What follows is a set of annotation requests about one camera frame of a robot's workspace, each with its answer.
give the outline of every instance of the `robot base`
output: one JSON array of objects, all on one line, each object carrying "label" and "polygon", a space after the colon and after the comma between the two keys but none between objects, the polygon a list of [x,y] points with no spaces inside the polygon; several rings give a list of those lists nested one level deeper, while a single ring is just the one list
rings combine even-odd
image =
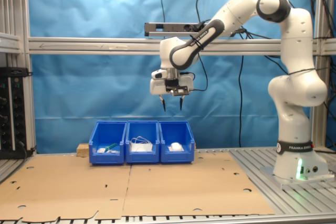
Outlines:
[{"label": "robot base", "polygon": [[335,177],[333,174],[325,174],[309,179],[284,179],[280,178],[273,174],[273,167],[262,167],[260,168],[262,174],[264,174],[268,180],[270,180],[273,184],[279,187],[281,190],[288,189],[290,185],[298,185],[298,184],[308,184],[308,183],[318,183],[318,182],[328,182],[334,181]]},{"label": "robot base", "polygon": [[281,189],[288,185],[334,180],[334,174],[328,170],[327,161],[315,151],[278,154],[274,169],[263,167],[260,171]]}]

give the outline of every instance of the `white object in bin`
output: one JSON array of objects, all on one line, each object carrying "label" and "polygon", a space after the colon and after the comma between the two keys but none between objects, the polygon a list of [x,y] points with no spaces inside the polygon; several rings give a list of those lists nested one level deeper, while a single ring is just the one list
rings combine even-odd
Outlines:
[{"label": "white object in bin", "polygon": [[108,150],[107,153],[119,153],[119,151],[115,151],[115,150]]},{"label": "white object in bin", "polygon": [[138,136],[131,139],[130,149],[131,152],[152,152],[153,144],[144,137]]},{"label": "white object in bin", "polygon": [[97,150],[97,153],[104,153],[105,152],[105,148],[99,148],[98,150]]},{"label": "white object in bin", "polygon": [[171,146],[168,147],[168,149],[170,152],[183,152],[184,151],[182,145],[177,142],[172,143]]}]

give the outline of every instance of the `green object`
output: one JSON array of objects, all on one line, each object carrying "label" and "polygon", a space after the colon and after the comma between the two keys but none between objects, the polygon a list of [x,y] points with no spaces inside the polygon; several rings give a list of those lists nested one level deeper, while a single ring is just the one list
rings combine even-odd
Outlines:
[{"label": "green object", "polygon": [[302,167],[302,158],[299,159],[298,161],[298,168],[296,172],[296,179],[300,179],[301,176],[301,167]]},{"label": "green object", "polygon": [[116,147],[116,146],[117,146],[116,143],[111,144],[110,146],[107,146],[107,147],[105,148],[105,152],[107,152],[109,149],[112,149],[113,147]]}]

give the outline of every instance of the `blue curtain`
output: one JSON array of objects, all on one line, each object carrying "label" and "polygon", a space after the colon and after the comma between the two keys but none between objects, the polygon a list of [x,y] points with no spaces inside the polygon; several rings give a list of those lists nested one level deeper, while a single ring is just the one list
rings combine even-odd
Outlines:
[{"label": "blue curtain", "polygon": [[[228,0],[199,0],[201,20]],[[290,0],[310,10],[309,0]],[[163,0],[166,22],[198,22],[196,0]],[[145,22],[162,22],[160,0],[29,0],[30,32],[37,37],[144,38]],[[249,31],[280,38],[277,24],[259,17]],[[167,96],[164,112],[149,93],[158,56],[33,55],[37,150],[74,152],[88,142],[97,120],[188,120],[197,148],[237,147],[241,56],[204,56],[209,87],[185,98]],[[195,87],[205,87],[198,62]],[[247,56],[242,73],[242,146],[275,146],[278,118],[267,87],[283,73],[263,56]]]}]

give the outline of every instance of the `green light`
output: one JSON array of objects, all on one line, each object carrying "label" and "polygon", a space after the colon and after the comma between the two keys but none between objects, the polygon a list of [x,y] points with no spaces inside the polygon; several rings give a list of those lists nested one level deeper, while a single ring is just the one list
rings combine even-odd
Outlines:
[{"label": "green light", "polygon": [[296,179],[300,179],[301,167],[302,167],[302,158],[300,158],[299,161],[298,161],[298,169],[296,171]]}]

